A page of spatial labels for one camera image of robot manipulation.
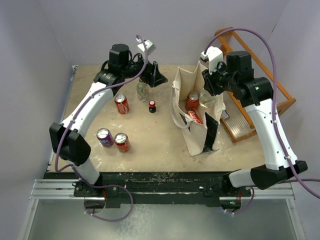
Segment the red cola can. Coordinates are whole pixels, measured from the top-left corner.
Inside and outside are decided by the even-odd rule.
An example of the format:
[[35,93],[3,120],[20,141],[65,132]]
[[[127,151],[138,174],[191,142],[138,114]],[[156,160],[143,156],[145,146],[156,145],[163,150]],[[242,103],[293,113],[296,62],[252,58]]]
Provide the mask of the red cola can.
[[201,125],[203,124],[202,120],[200,119],[200,117],[198,116],[198,114],[197,114],[195,111],[189,110],[189,111],[187,112],[187,114],[188,114],[196,123],[201,124]]

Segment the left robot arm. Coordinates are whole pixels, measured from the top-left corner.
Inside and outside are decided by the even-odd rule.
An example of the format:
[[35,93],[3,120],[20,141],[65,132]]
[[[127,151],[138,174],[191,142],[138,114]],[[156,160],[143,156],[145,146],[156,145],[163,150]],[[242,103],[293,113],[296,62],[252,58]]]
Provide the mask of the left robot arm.
[[119,89],[139,78],[151,88],[166,83],[158,63],[148,60],[156,46],[150,40],[137,45],[139,52],[133,55],[126,44],[114,44],[106,60],[96,74],[93,83],[80,104],[61,123],[49,127],[51,145],[57,159],[68,161],[83,181],[91,196],[103,191],[102,176],[90,160],[91,147],[85,136],[103,106],[114,98]]

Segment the clear green-capped glass bottle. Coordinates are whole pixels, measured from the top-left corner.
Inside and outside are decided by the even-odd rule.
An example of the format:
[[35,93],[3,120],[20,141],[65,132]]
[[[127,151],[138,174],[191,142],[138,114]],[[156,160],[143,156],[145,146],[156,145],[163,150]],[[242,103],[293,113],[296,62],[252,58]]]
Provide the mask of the clear green-capped glass bottle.
[[202,89],[199,94],[199,104],[204,108],[210,108],[216,102],[216,96],[212,96],[207,90]]

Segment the clear bottle behind left arm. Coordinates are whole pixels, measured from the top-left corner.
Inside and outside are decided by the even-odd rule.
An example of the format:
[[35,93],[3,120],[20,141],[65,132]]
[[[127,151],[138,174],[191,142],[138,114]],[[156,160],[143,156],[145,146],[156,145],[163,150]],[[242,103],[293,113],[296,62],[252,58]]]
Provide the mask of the clear bottle behind left arm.
[[149,85],[141,79],[136,85],[137,97],[141,102],[147,102],[149,99]]

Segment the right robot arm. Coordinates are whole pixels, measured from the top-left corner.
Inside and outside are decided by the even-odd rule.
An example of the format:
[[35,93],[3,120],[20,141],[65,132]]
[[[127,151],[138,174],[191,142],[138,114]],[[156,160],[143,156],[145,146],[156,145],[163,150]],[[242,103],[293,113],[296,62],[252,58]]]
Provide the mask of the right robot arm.
[[255,186],[265,190],[308,169],[293,152],[274,106],[273,87],[265,77],[256,78],[252,57],[247,51],[234,51],[223,56],[217,47],[202,52],[200,59],[208,63],[202,72],[204,89],[211,96],[230,92],[253,122],[262,145],[264,164],[240,169],[224,176],[222,190],[235,195],[240,187]]

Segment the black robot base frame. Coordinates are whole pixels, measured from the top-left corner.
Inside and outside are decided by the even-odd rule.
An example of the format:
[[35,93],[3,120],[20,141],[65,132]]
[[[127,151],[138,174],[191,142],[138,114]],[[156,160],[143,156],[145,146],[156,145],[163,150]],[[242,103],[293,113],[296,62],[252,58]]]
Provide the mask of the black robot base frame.
[[131,203],[219,207],[221,198],[233,201],[252,195],[246,187],[228,186],[224,175],[225,171],[102,172],[97,188],[86,185],[71,172],[47,172],[43,178],[70,180],[72,196],[105,200],[109,209]]

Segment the red can under left arm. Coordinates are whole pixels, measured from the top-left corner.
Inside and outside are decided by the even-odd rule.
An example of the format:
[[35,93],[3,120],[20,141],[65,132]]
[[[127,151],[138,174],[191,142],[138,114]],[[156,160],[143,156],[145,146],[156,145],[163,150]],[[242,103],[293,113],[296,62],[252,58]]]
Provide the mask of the red can under left arm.
[[124,94],[117,94],[114,99],[117,110],[120,114],[127,114],[130,110],[127,97]]

